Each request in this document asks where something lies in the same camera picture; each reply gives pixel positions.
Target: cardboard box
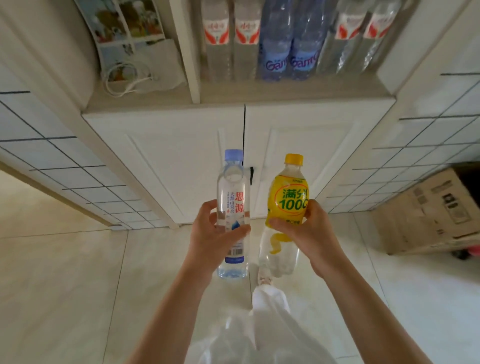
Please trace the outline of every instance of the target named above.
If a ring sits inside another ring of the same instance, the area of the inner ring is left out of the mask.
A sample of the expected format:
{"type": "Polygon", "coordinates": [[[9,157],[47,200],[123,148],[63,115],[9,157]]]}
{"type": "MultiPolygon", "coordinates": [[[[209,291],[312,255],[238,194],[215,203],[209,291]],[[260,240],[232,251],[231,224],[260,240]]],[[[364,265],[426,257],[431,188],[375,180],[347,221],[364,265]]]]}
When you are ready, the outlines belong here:
{"type": "Polygon", "coordinates": [[[480,163],[445,169],[373,211],[388,254],[452,251],[480,244],[480,163]]]}

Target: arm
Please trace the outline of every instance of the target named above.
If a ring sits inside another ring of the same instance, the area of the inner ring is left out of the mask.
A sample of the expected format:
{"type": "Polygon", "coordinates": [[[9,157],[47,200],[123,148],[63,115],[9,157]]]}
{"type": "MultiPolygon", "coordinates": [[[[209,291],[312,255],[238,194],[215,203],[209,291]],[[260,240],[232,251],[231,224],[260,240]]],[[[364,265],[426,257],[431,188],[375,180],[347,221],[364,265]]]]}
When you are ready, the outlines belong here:
{"type": "Polygon", "coordinates": [[[192,339],[202,295],[212,273],[230,247],[244,238],[249,225],[226,233],[215,228],[216,200],[205,202],[192,226],[187,256],[143,338],[127,364],[181,364],[192,339]]]}
{"type": "Polygon", "coordinates": [[[432,364],[343,253],[315,200],[308,202],[306,217],[299,226],[279,219],[270,224],[295,241],[325,280],[365,364],[432,364]]]}

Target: blue bottle cap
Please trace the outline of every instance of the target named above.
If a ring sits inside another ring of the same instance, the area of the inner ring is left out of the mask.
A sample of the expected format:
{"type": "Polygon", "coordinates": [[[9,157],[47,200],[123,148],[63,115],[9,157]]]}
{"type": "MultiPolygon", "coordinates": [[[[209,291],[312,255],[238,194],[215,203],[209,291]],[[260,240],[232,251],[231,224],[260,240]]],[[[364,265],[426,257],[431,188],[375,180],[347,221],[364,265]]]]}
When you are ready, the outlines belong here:
{"type": "Polygon", "coordinates": [[[225,160],[229,161],[243,161],[243,150],[241,149],[226,149],[225,160]]]}

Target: yellow bottle cap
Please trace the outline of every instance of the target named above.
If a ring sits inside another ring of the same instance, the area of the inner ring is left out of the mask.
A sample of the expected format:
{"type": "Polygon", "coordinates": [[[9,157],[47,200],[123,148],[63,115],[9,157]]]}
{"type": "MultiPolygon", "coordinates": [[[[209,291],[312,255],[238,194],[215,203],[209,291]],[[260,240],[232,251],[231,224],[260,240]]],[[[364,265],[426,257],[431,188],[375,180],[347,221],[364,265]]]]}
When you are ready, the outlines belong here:
{"type": "Polygon", "coordinates": [[[303,155],[288,153],[285,156],[285,164],[295,164],[297,166],[303,166],[303,155]]]}

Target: cabinet door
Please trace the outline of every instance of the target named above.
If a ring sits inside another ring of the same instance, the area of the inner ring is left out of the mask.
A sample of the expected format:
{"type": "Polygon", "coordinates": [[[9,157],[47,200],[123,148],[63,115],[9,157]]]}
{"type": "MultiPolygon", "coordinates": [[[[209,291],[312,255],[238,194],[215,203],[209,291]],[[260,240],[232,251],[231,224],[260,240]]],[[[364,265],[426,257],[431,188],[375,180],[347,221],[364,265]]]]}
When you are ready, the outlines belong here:
{"type": "Polygon", "coordinates": [[[244,106],[84,115],[176,223],[216,198],[225,149],[242,149],[244,106]]]}
{"type": "Polygon", "coordinates": [[[286,153],[304,156],[302,172],[315,198],[394,103],[392,97],[289,105],[247,105],[244,166],[253,167],[251,215],[267,214],[270,183],[286,153]]]}

